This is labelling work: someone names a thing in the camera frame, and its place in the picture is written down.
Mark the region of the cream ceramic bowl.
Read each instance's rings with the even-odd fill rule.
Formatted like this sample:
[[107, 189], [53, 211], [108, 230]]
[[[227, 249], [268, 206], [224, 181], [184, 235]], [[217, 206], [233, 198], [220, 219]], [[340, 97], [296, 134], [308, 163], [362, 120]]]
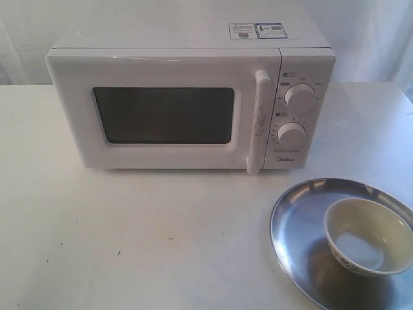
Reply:
[[361, 198], [325, 211], [323, 226], [334, 258], [361, 276], [393, 276], [412, 267], [412, 228], [396, 212]]

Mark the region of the upper white control knob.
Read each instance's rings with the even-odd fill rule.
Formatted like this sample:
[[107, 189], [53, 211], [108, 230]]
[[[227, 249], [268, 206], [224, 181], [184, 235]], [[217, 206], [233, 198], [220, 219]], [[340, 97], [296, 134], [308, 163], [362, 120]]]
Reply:
[[308, 111], [316, 106], [316, 94], [310, 85], [300, 83], [287, 90], [285, 103], [291, 110]]

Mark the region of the white microwave door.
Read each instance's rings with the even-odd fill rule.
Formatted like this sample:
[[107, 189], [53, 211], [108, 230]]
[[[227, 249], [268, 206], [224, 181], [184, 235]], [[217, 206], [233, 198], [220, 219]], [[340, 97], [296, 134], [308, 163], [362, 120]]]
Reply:
[[277, 48], [56, 48], [46, 63], [94, 169], [244, 169], [265, 162]]

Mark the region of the round steel tray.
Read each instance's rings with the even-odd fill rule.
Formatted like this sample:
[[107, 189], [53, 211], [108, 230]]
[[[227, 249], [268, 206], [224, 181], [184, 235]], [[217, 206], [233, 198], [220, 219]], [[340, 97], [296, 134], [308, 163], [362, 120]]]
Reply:
[[281, 195], [271, 215], [270, 235], [284, 272], [323, 309], [412, 309], [411, 269], [394, 276], [361, 276], [332, 254], [323, 218], [343, 198], [381, 203], [412, 223], [411, 208], [375, 187], [341, 178], [304, 181]]

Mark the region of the white microwave oven body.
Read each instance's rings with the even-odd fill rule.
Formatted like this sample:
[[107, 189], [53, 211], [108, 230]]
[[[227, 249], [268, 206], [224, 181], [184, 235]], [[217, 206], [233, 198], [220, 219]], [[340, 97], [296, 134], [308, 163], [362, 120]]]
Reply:
[[[317, 26], [298, 12], [289, 12], [278, 21], [254, 12], [236, 17], [223, 12], [186, 15], [171, 10], [115, 12], [100, 8], [68, 30], [51, 50], [56, 48], [279, 49], [281, 68], [260, 171], [304, 167], [336, 60]], [[317, 99], [316, 106], [304, 112], [291, 110], [285, 103], [287, 90], [300, 83], [310, 85]], [[290, 122], [304, 127], [306, 140], [299, 147], [279, 142], [279, 128]]]

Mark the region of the lower white timer knob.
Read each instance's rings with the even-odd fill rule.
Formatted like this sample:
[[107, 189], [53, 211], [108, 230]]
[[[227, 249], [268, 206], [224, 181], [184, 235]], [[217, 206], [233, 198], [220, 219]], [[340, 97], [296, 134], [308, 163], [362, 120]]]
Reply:
[[280, 144], [286, 147], [299, 147], [306, 140], [304, 127], [296, 122], [290, 122], [282, 125], [277, 136]]

